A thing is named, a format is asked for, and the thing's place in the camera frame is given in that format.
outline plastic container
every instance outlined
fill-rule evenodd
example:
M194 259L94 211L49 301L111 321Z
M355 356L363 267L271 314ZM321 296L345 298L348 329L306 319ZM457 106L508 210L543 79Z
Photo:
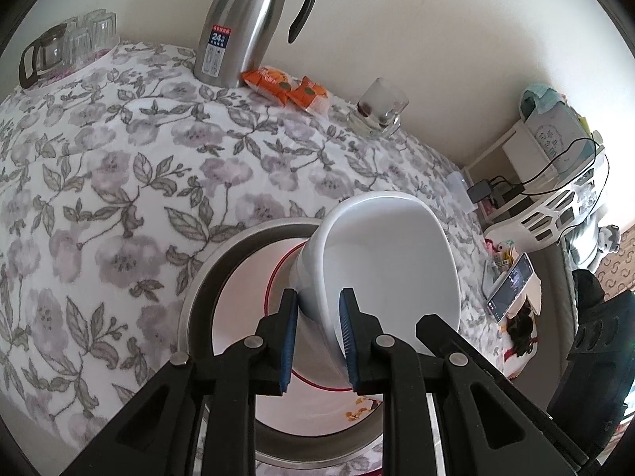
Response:
M469 186L461 172L452 172L445 182L464 213L472 213L478 209L478 205L470 200Z

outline pitcher label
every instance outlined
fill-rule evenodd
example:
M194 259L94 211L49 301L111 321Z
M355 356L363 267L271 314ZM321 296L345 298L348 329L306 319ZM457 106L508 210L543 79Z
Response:
M220 66L223 65L225 49L227 48L231 33L231 28L221 27L220 25L214 25L212 27L212 33L210 34L210 40L208 41L205 52L205 60L202 63L201 69L206 75L217 77L220 73Z

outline metal screw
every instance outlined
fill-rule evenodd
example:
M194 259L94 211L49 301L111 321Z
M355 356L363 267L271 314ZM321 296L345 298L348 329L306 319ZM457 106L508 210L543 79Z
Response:
M465 367L468 364L468 357L462 352L453 352L450 355L450 363L457 367Z
M244 344L249 347L249 349L257 349L258 347L262 346L262 344L264 344L265 341L259 337L259 336L248 336L247 338L244 339Z
M392 347L393 345L395 345L395 339L389 334L380 334L375 339L375 342L380 347Z
M186 352L177 351L169 357L169 362L175 367L185 367L189 359L190 357Z

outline white wall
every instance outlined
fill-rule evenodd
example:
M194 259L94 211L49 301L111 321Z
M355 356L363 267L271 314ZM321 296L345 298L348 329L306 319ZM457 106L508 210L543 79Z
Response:
M0 59L0 98L24 46L70 15L107 7L126 38L196 47L211 2L39 0ZM459 163L518 119L526 84L550 82L605 138L609 218L635 221L635 59L595 0L317 0L289 46L301 2L287 0L266 62L345 98L393 79L410 97L407 129Z

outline small packet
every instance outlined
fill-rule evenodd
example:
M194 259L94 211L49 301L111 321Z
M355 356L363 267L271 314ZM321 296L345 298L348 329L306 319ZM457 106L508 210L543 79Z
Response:
M282 105L287 105L289 93L297 87L290 75L271 66L246 71L242 79L256 93Z
M309 77L304 77L300 87L289 93L290 100L307 113L328 118L328 110L331 108L331 93L324 86L313 82Z

